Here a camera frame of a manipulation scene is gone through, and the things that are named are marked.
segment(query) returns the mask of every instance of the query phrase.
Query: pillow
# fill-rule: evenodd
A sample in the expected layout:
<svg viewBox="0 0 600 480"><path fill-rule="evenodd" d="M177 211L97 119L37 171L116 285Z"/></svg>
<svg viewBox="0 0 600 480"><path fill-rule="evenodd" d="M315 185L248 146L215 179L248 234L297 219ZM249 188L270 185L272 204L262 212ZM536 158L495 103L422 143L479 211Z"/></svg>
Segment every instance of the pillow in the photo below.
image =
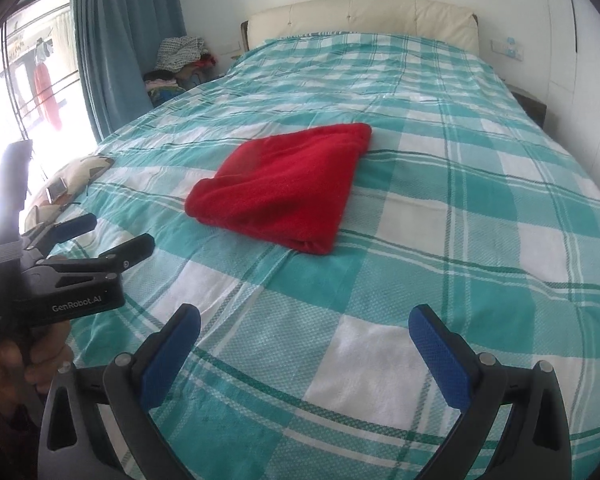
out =
<svg viewBox="0 0 600 480"><path fill-rule="evenodd" d="M113 164L113 159L103 155L89 155L69 162L58 170L54 176L33 196L24 221L24 231L33 229L40 223L51 223L58 218L84 189ZM50 204L46 197L46 188L58 178L66 184L66 194L62 195L55 204Z"/></svg>

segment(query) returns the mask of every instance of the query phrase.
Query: smartphone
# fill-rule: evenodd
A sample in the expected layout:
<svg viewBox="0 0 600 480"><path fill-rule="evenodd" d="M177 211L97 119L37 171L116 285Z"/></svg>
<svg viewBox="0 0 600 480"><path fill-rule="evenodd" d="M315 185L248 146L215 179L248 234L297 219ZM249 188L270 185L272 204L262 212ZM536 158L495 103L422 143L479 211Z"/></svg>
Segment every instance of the smartphone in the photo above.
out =
<svg viewBox="0 0 600 480"><path fill-rule="evenodd" d="M62 177L59 177L46 187L46 198L50 204L54 204L66 192L66 183Z"/></svg>

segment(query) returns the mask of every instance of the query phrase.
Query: blue curtain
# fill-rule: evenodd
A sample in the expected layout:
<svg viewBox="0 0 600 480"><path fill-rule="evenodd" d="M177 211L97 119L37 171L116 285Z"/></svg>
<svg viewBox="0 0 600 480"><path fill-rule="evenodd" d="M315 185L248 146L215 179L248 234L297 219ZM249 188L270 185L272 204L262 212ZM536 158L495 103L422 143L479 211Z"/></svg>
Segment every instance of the blue curtain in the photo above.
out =
<svg viewBox="0 0 600 480"><path fill-rule="evenodd" d="M185 35L180 0L71 0L78 70L97 140L152 110L142 74Z"/></svg>

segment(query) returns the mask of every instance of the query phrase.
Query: window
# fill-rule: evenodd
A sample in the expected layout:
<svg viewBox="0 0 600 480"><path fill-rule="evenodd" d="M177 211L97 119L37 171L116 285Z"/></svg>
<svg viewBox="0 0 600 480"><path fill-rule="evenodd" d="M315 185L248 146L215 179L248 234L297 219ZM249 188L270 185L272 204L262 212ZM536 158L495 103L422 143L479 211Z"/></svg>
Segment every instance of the window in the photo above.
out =
<svg viewBox="0 0 600 480"><path fill-rule="evenodd" d="M33 140L29 197L95 148L77 69L69 0L37 0L0 32L0 159L10 142Z"/></svg>

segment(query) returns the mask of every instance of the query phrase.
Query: folded red cloth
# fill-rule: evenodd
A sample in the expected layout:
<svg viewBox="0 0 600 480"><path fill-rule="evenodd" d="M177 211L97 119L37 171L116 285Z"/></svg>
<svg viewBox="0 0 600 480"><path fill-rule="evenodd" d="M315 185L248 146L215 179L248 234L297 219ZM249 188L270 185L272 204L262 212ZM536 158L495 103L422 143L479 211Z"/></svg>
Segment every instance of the folded red cloth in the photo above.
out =
<svg viewBox="0 0 600 480"><path fill-rule="evenodd" d="M248 140L216 176L193 187L185 212L203 224L327 254L370 137L368 124L355 123Z"/></svg>

